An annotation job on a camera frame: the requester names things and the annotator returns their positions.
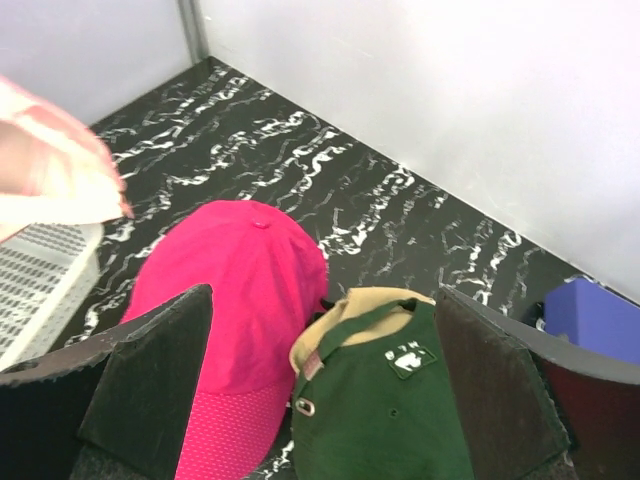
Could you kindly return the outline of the dark green cap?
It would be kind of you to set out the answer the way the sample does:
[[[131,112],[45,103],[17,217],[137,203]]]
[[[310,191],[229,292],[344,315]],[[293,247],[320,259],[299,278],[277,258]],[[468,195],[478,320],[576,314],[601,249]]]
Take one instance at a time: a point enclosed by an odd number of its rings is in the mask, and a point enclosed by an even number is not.
[[[392,300],[321,336],[292,395],[298,478],[473,478],[434,314]]]

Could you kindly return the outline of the red mesh cap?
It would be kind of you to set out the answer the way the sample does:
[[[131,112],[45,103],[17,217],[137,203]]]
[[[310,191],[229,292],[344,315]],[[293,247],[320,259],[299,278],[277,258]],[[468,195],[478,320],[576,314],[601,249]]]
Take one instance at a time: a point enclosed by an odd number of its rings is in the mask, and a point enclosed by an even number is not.
[[[213,201],[153,249],[125,318],[198,284],[212,290],[213,315],[176,475],[241,479],[277,437],[294,382],[289,352],[327,295],[327,265],[279,209]]]

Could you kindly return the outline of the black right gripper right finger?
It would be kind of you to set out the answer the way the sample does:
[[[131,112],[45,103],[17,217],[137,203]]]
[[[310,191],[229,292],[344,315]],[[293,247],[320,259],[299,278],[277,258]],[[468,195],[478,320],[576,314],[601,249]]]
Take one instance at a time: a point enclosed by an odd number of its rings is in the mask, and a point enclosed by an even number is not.
[[[638,366],[449,287],[435,320],[476,478],[638,478]]]

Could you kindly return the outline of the pink cap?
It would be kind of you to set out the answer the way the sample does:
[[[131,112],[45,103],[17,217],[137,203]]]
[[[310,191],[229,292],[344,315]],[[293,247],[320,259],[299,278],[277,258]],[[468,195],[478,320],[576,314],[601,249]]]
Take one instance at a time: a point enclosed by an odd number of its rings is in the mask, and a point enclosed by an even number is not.
[[[111,151],[82,122],[1,79],[1,240],[32,224],[133,216]]]

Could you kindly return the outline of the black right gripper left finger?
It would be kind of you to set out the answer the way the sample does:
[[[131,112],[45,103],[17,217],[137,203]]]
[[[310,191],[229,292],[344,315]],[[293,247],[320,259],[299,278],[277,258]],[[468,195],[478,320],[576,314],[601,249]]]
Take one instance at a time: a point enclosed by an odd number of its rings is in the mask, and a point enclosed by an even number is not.
[[[198,285],[1,372],[4,479],[171,479],[210,331]]]

